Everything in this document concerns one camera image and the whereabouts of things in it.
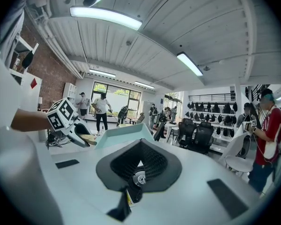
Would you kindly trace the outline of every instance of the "brick wall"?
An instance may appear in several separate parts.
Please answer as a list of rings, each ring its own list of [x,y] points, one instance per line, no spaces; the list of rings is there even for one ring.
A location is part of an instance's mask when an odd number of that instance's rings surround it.
[[[41,108],[49,108],[53,101],[62,99],[65,83],[76,84],[76,77],[61,63],[47,46],[26,14],[21,37],[31,47],[39,43],[33,61],[28,67],[28,72],[43,79],[40,90],[40,97],[43,98]],[[27,53],[20,54],[19,59],[21,62],[26,54]]]

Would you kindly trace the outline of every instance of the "red shirt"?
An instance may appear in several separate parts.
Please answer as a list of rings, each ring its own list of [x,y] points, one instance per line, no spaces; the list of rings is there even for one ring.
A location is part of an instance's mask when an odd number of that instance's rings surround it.
[[[273,141],[275,139],[276,133],[278,132],[279,125],[281,124],[281,110],[279,108],[274,108],[272,113],[266,117],[263,122],[262,130],[266,132],[266,136],[271,138]],[[278,142],[281,141],[281,128],[277,137]],[[278,158],[278,146],[276,147],[276,152],[273,158],[266,159],[263,157],[265,148],[266,148],[266,141],[258,138],[258,147],[255,162],[259,165],[267,164],[266,161],[274,162]]]

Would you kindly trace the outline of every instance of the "white bag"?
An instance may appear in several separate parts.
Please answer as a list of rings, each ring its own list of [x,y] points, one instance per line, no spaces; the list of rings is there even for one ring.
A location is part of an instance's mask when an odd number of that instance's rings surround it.
[[[275,155],[275,152],[276,152],[276,149],[278,146],[277,139],[278,139],[278,135],[280,132],[280,128],[281,128],[281,124],[279,125],[278,131],[276,133],[275,140],[273,142],[266,142],[266,147],[265,147],[264,154],[263,154],[263,156],[266,159],[271,159]]]

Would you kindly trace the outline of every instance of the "white ceiling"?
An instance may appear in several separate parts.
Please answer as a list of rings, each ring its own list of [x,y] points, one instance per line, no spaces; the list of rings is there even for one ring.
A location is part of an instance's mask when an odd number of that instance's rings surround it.
[[[49,26],[78,71],[116,74],[155,90],[190,90],[236,83],[281,83],[281,28],[263,0],[102,0],[143,21],[139,31],[88,18],[69,8],[83,0],[51,0]],[[177,58],[185,52],[203,69],[198,78]]]

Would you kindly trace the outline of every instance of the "red tag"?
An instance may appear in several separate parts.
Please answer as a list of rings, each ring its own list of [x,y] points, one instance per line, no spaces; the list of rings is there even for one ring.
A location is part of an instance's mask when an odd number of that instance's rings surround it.
[[[37,86],[37,81],[36,79],[34,78],[30,84],[31,88],[33,89],[35,86]]]

